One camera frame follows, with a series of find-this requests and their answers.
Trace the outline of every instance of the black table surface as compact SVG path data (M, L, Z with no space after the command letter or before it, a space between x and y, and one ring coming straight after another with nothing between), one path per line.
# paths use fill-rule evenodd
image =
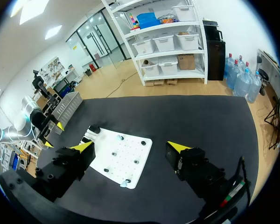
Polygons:
M55 149L79 144L89 125L153 141L135 189L88 168L56 204L73 212L103 220L155 221L183 224L198 217L204 205L186 182L181 182L165 158L165 143L173 141L200 147L210 162L234 175L240 156L245 157L251 194L258 173L255 124L244 98L228 96L159 96L84 100L60 136L52 133L55 148L43 150L38 167L55 156ZM238 202L239 212L246 195Z

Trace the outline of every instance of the white storage bin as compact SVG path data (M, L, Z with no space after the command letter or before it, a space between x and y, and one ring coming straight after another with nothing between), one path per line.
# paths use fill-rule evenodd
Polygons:
M158 61L157 62L152 62L151 65L148 64L142 64L141 68L144 70L145 76L146 77L153 77L153 76L158 76L160 75L160 70L158 66Z
M152 54L155 49L155 45L153 44L153 41L149 36L146 36L143 39L136 41L132 45L136 48L139 55Z
M177 74L178 60L176 56L166 56L159 60L159 66L162 68L163 75L176 75Z
M155 41L159 52L175 50L173 43L173 34L163 33L157 35L153 40Z
M196 21L194 6L173 6L173 11L179 21Z
M176 36L183 50L198 50L198 34L176 34Z

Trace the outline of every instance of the glass door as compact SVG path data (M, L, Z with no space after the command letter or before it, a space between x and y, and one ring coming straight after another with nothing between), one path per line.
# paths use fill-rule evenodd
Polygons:
M97 37L100 39L103 49L112 60L115 67L118 67L126 58L118 41L114 38L107 21L102 13L97 13L89 19Z
M89 69L89 64L93 64L98 68L93 56L89 53L83 42L80 40L77 33L74 33L67 41L67 45L71 49L74 57L79 61L84 70Z
M106 46L102 43L89 21L84 23L77 32L99 67L105 67L113 63L108 56L109 53Z

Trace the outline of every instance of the chair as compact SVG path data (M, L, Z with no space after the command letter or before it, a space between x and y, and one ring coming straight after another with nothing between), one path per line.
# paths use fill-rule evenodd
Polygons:
M264 87L266 86L266 84L268 83L268 81L269 81L269 76L267 75L267 73L264 71L264 70L262 70L261 68L260 68L260 64L262 63L262 58L259 56L259 55L257 55L257 67L256 67L256 71L258 71L259 72L259 74L260 74L260 76L261 76L261 78L262 78L262 85L261 85L261 88L260 88L260 94L262 95L262 96L264 96L265 94L266 94L266 92L265 92L265 90L264 90Z

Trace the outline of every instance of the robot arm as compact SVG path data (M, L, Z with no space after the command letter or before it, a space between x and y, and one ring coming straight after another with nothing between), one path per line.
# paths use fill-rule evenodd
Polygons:
M53 116L45 116L37 103L29 96L22 100L22 110L13 126L4 130L0 128L0 142L14 142L19 140L33 141L40 139L46 146L53 147L46 139L49 133L49 123L53 121L60 129L62 124ZM0 153L0 174L2 173Z

